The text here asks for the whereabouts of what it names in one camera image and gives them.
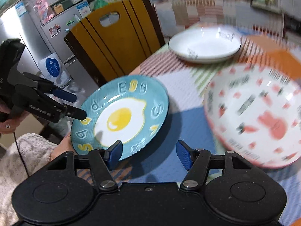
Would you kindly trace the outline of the fluffy white sleeve forearm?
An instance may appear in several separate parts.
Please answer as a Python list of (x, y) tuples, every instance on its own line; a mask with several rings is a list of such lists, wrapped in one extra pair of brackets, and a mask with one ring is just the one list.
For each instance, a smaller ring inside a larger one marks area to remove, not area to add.
[(20, 136), (1, 159), (1, 225), (13, 225), (18, 217), (12, 207), (14, 189), (50, 162), (57, 145), (35, 133)]

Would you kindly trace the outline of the left hand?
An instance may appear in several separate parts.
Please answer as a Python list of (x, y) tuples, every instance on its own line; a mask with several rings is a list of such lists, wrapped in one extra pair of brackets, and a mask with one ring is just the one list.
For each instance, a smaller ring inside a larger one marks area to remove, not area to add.
[[(10, 113), (10, 109), (1, 101), (1, 113)], [(11, 134), (21, 124), (21, 122), (29, 115), (29, 112), (23, 111), (19, 117), (8, 119), (5, 122), (1, 122), (0, 132), (1, 134)]]

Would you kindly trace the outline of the right hand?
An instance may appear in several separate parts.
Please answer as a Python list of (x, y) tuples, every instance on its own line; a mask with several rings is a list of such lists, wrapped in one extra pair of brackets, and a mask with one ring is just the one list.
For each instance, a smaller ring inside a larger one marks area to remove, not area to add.
[(59, 145), (57, 145), (53, 152), (50, 155), (50, 160), (54, 160), (56, 159), (56, 157), (59, 157), (61, 154), (63, 154), (64, 152), (69, 152), (72, 151), (75, 153), (75, 150), (72, 146), (71, 143), (71, 137), (70, 137), (70, 133), (68, 133), (60, 142)]

